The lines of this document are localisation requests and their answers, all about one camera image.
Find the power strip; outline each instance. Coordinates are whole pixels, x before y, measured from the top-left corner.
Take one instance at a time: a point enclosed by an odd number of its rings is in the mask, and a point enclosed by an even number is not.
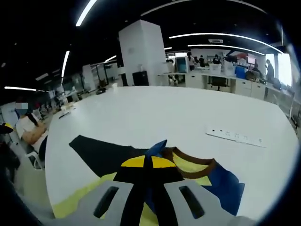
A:
[[[227,140],[233,140],[238,143],[249,144],[258,147],[265,147],[261,138],[248,137],[239,133],[228,131],[226,129],[208,127],[206,130],[206,134],[215,137],[224,138]]]

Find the desk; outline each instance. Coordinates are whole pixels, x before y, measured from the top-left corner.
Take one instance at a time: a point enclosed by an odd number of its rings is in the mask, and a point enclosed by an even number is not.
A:
[[[163,85],[163,86],[168,86],[168,75],[175,75],[175,74],[184,74],[185,75],[185,80],[186,80],[186,87],[189,88],[199,88],[199,89],[206,89],[207,88],[207,81],[208,81],[208,77],[209,76],[214,76],[214,77],[220,77],[220,78],[226,78],[229,80],[233,80],[233,81],[242,81],[242,82],[248,82],[251,85],[254,86],[265,86],[265,88],[268,90],[273,90],[276,91],[280,94],[284,94],[287,96],[291,97],[291,94],[287,91],[287,90],[278,90],[276,88],[273,87],[272,84],[267,83],[266,85],[263,85],[261,83],[257,83],[257,82],[252,82],[252,81],[248,81],[246,79],[241,79],[241,78],[237,78],[236,76],[227,76],[224,74],[211,74],[209,72],[206,71],[191,71],[190,73],[163,73],[163,74],[159,74],[159,79],[158,79],[158,85]],[[235,93],[235,87],[231,88],[231,92]],[[236,93],[239,95],[243,95],[246,96],[245,93]]]
[[[45,171],[51,205],[98,179],[69,146],[78,135],[135,148],[167,139],[167,146],[188,155],[215,158],[246,184],[238,215],[255,220],[278,200],[297,160],[298,140],[285,115],[277,105],[254,98],[180,87],[121,87],[75,106],[61,119],[55,114],[49,128]],[[267,148],[206,135],[207,125],[261,137]]]
[[[63,94],[62,96],[59,97],[59,100],[63,100],[64,98],[72,96],[73,100],[77,101],[79,99],[77,97],[77,93],[78,93],[78,91],[76,90],[76,91],[72,91],[72,92],[70,92],[68,94]]]

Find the black ceiling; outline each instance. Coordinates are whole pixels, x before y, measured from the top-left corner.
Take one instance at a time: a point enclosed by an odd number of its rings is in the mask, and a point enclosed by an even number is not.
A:
[[[232,37],[193,36],[169,39],[169,36],[195,32],[223,32],[248,36],[266,43],[281,41],[276,17],[235,0],[191,0],[173,4],[147,15],[142,13],[170,3],[170,0],[98,0],[80,27],[75,24],[89,0],[6,1],[1,6],[0,88],[21,86],[39,88],[45,81],[36,77],[62,68],[65,52],[70,50],[65,74],[82,65],[102,62],[119,50],[118,31],[138,19],[161,26],[164,44],[173,50],[187,49],[189,44],[207,44],[208,38],[257,50],[262,45]],[[271,12],[272,1],[244,1]],[[273,10],[281,18],[283,6]]]

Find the white shirt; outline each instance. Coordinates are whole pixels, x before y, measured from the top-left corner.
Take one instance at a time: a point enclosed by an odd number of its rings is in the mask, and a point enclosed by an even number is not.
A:
[[[20,118],[16,124],[16,130],[19,138],[20,139],[22,138],[22,135],[25,131],[31,132],[34,130],[35,127],[36,126],[33,124],[32,121],[30,121],[30,119],[27,116],[24,118]],[[37,140],[37,142],[32,145],[36,152],[39,152],[40,146],[43,140],[45,139],[45,137],[47,137],[47,135],[48,135],[48,131],[46,130],[45,133],[43,133],[42,136]]]
[[[189,60],[189,66],[194,66],[194,59],[193,59],[193,56],[190,57],[190,60]]]

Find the brown collar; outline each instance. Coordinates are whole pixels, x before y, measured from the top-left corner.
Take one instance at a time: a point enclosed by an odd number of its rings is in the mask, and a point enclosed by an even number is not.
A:
[[[184,178],[197,179],[208,176],[217,164],[215,159],[198,159],[181,152],[177,147],[166,147],[164,151],[161,152],[163,158],[168,159],[169,161],[172,161],[174,163],[173,153],[186,161],[200,165],[208,165],[208,167],[206,167],[205,169],[193,173],[185,172],[177,167],[178,171]]]

